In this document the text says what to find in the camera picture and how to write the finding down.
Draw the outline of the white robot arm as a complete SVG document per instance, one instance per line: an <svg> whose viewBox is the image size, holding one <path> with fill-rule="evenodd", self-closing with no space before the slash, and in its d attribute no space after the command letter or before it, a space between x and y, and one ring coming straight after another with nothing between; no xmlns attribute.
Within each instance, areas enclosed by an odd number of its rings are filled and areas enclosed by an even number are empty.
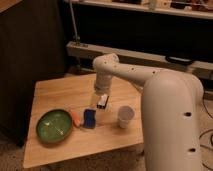
<svg viewBox="0 0 213 171"><path fill-rule="evenodd" d="M142 127L146 171L203 171L196 107L203 86L194 75L123 64L112 53L93 60L95 92L110 91L117 76L143 88Z"/></svg>

